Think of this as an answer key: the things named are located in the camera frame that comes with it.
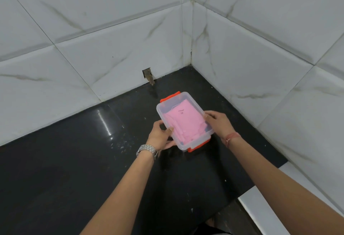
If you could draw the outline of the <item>person's left hand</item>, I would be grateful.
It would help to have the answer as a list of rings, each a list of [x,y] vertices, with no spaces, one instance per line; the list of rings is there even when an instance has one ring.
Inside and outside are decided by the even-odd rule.
[[[161,132],[161,125],[164,124],[162,120],[156,121],[153,124],[152,131],[148,136],[148,140],[146,142],[147,145],[153,146],[159,153],[162,150],[166,150],[171,148],[172,146],[176,146],[174,140],[168,140],[169,137],[164,137]]]

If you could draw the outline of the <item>person's right hand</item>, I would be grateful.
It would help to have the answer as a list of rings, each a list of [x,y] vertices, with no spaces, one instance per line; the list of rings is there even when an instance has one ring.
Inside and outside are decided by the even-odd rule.
[[[221,141],[225,144],[225,137],[233,132],[236,132],[233,128],[230,120],[224,113],[217,111],[205,111],[205,114],[212,115],[215,121],[207,121],[207,123],[213,128],[214,132],[220,137]]]

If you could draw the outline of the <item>clear plastic box orange clips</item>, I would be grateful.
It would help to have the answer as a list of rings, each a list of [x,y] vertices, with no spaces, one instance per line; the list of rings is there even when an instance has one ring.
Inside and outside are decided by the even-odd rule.
[[[188,92],[178,91],[161,99],[157,113],[166,128],[174,128],[172,138],[182,151],[191,153],[204,146],[214,133],[203,118],[203,109]]]

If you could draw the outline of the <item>person's left forearm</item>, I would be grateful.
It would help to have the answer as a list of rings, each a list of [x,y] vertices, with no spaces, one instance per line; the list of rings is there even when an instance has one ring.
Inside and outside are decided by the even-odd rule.
[[[153,164],[152,152],[141,151],[80,235],[131,235]]]

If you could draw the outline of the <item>person's right forearm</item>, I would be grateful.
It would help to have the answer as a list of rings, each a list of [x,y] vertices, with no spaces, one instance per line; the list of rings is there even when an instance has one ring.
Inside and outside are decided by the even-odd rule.
[[[290,235],[344,235],[344,217],[265,159],[242,137],[235,155]]]

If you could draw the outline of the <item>pink folded paper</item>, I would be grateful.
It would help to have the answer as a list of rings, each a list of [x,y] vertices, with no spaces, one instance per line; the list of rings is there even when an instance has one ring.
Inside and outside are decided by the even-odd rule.
[[[165,113],[164,118],[174,128],[174,135],[183,145],[206,134],[207,124],[203,116],[187,99]]]

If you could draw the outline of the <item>silver metal wristwatch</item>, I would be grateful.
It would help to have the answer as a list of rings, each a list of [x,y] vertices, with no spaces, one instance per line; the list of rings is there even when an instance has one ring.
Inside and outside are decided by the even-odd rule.
[[[141,145],[138,151],[136,152],[136,157],[138,157],[140,152],[142,151],[149,151],[152,154],[154,161],[156,161],[156,159],[158,158],[159,152],[151,145]]]

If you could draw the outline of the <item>red thread wristband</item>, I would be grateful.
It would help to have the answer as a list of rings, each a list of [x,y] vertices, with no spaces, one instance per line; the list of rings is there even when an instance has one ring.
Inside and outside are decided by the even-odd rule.
[[[233,132],[233,133],[230,133],[228,134],[226,137],[225,137],[225,145],[227,148],[230,147],[230,142],[235,139],[235,138],[240,138],[241,135],[238,133],[238,132]]]

